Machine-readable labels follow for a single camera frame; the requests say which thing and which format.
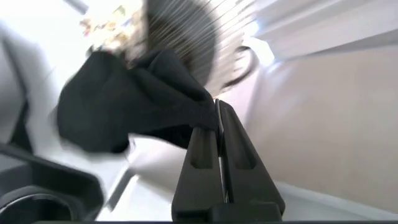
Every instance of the laundry basket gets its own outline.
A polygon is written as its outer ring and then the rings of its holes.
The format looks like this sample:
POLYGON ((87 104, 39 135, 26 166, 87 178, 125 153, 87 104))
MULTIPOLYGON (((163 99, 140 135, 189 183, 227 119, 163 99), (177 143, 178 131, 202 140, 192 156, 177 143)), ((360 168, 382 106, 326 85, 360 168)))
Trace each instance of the laundry basket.
MULTIPOLYGON (((123 49, 127 61, 150 50, 173 49, 192 76, 213 96, 220 93, 225 83, 239 76, 234 71, 236 52, 242 50, 239 47, 242 46, 245 26, 255 18, 255 0, 121 2, 124 8, 118 6, 120 2, 114 7, 122 9, 118 14, 128 14, 128 21, 121 24, 130 24, 134 31, 113 34, 111 40, 118 41, 116 46, 119 51, 123 49), (128 41, 125 41, 125 35, 130 35, 128 41)), ((106 42, 110 47, 115 46, 112 41, 106 42)))

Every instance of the beige wall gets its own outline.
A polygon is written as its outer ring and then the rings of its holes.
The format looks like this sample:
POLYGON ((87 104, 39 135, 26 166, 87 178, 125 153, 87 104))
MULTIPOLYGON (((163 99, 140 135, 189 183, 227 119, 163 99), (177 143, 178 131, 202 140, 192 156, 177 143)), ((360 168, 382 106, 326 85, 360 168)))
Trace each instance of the beige wall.
POLYGON ((275 180, 398 213, 398 46, 268 68, 247 131, 275 180))

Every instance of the black cloth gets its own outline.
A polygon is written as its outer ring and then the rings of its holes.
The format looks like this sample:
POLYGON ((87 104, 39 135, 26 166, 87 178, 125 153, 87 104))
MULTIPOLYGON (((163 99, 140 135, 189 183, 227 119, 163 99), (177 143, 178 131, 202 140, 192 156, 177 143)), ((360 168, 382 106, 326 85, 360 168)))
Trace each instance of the black cloth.
POLYGON ((122 152, 129 133, 187 148, 193 127, 217 130, 211 95, 171 50, 135 64, 127 69, 109 53, 92 53, 61 92, 59 135, 88 152, 122 152))

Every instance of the folded cloth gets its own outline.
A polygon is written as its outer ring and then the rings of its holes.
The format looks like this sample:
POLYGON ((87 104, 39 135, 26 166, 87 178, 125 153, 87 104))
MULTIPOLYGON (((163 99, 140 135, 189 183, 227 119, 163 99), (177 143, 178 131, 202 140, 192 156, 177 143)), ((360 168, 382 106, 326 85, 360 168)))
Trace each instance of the folded cloth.
POLYGON ((187 148, 193 127, 218 127, 211 95, 171 50, 146 54, 132 69, 94 52, 64 86, 57 126, 62 138, 88 152, 123 152, 129 133, 187 148))

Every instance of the black container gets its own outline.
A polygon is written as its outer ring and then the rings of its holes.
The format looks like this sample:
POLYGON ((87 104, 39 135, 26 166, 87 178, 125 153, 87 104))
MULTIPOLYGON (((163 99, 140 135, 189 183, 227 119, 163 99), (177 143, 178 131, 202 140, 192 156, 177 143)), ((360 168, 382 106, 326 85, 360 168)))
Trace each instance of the black container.
POLYGON ((0 144, 0 224, 90 221, 102 206, 94 176, 0 144))

